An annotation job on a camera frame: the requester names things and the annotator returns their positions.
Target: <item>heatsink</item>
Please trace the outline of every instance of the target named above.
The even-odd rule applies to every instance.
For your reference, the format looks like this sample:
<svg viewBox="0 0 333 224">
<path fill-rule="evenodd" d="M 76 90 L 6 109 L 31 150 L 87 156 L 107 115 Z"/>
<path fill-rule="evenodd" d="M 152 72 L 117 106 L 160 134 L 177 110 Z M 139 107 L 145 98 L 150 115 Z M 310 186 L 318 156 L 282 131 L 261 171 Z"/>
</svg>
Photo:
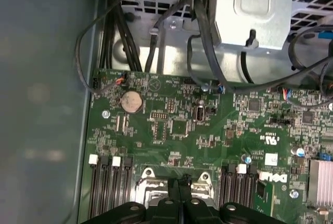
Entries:
<svg viewBox="0 0 333 224">
<path fill-rule="evenodd" d="M 333 206 L 333 162 L 311 160 L 308 201 L 316 207 Z"/>
</svg>

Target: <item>motherboard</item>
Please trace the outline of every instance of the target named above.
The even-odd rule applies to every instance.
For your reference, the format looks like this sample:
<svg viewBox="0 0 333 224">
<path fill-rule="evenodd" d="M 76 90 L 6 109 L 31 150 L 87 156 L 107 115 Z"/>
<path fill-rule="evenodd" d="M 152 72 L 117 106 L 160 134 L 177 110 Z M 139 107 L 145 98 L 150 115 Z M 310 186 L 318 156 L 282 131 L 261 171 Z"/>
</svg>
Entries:
<svg viewBox="0 0 333 224">
<path fill-rule="evenodd" d="M 332 105 L 292 106 L 280 87 L 232 94 L 213 80 L 139 72 L 101 69 L 93 83 L 114 86 L 91 98 L 79 223 L 128 201 L 148 207 L 167 196 L 168 178 L 184 176 L 216 208 L 333 223 Z M 307 89 L 288 97 L 322 101 Z"/>
</svg>

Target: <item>screw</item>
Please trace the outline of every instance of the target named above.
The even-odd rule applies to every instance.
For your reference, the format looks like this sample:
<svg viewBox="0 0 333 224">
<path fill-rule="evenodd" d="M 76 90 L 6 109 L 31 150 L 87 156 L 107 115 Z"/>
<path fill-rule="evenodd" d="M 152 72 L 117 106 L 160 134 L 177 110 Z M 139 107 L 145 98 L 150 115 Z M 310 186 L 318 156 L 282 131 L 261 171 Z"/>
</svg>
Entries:
<svg viewBox="0 0 333 224">
<path fill-rule="evenodd" d="M 108 119 L 110 117 L 110 112 L 108 110 L 103 110 L 102 111 L 102 117 L 105 119 Z"/>
<path fill-rule="evenodd" d="M 234 205 L 227 205 L 227 210 L 235 211 L 236 207 Z"/>
<path fill-rule="evenodd" d="M 209 91 L 209 85 L 208 85 L 208 84 L 203 84 L 203 85 L 201 86 L 201 90 L 202 90 L 204 93 L 208 92 L 208 91 Z"/>
<path fill-rule="evenodd" d="M 177 22 L 176 21 L 172 21 L 170 24 L 170 28 L 171 29 L 176 29 L 177 28 Z"/>
<path fill-rule="evenodd" d="M 292 189 L 290 190 L 289 196 L 293 199 L 297 199 L 300 194 L 297 192 L 297 190 Z"/>
<path fill-rule="evenodd" d="M 191 203 L 194 205 L 198 205 L 200 202 L 197 199 L 193 199 L 193 200 L 191 200 Z"/>
</svg>

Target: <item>green circuit board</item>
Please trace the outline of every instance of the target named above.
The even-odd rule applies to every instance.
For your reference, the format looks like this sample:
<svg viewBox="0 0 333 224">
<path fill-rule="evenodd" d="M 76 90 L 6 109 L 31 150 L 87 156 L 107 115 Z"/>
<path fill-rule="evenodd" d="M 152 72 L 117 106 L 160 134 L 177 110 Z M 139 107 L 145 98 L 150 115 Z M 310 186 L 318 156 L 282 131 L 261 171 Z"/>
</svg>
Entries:
<svg viewBox="0 0 333 224">
<path fill-rule="evenodd" d="M 126 79 L 117 84 L 121 77 L 122 71 L 102 69 L 94 78 L 96 86 L 114 83 L 114 87 L 92 95 L 79 223 L 89 218 L 92 199 L 101 193 L 93 192 L 94 187 L 104 187 L 113 197 L 118 194 L 116 202 L 108 198 L 108 204 L 95 206 L 94 212 L 123 203 L 121 197 L 136 200 L 135 186 L 147 167 L 156 177 L 199 178 L 208 173 L 218 206 L 224 169 L 238 168 L 249 157 L 247 167 L 258 173 L 251 199 L 254 209 L 286 223 L 323 223 L 323 217 L 309 209 L 307 190 L 309 160 L 318 152 L 333 150 L 333 115 L 328 106 L 293 107 L 278 88 L 236 95 L 204 92 L 187 77 L 126 72 Z M 293 89 L 290 99 L 316 104 L 321 96 L 317 91 Z M 293 153 L 296 148 L 304 150 L 304 157 Z M 130 157 L 131 169 L 120 168 L 122 176 L 126 171 L 125 179 L 110 172 L 110 179 L 96 182 L 91 154 L 110 161 L 120 157 L 121 163 Z M 259 180 L 260 172 L 271 176 Z M 110 185 L 103 186 L 103 180 Z M 123 185 L 124 180 L 127 191 L 113 192 L 115 183 Z M 296 199 L 290 197 L 292 190 L 298 193 Z"/>
</svg>

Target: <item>cable clip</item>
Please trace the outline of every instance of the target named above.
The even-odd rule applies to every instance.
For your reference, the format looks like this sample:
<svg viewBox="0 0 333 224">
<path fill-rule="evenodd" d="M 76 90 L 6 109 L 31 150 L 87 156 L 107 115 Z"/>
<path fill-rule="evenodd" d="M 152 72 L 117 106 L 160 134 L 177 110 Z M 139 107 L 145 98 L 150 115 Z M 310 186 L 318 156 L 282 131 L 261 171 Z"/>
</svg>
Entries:
<svg viewBox="0 0 333 224">
<path fill-rule="evenodd" d="M 150 35 L 156 35 L 158 36 L 160 30 L 158 28 L 152 28 L 149 30 Z"/>
</svg>

